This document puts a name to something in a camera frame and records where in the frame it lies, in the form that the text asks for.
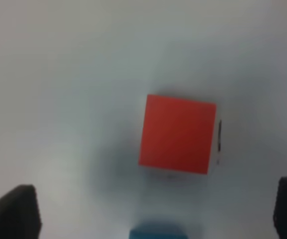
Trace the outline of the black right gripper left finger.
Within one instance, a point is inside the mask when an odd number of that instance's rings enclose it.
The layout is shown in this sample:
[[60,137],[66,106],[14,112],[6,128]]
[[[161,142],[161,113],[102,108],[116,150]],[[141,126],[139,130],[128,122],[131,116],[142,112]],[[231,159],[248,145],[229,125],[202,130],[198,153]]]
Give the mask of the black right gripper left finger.
[[33,185],[19,185],[0,198],[0,239],[37,239],[41,228]]

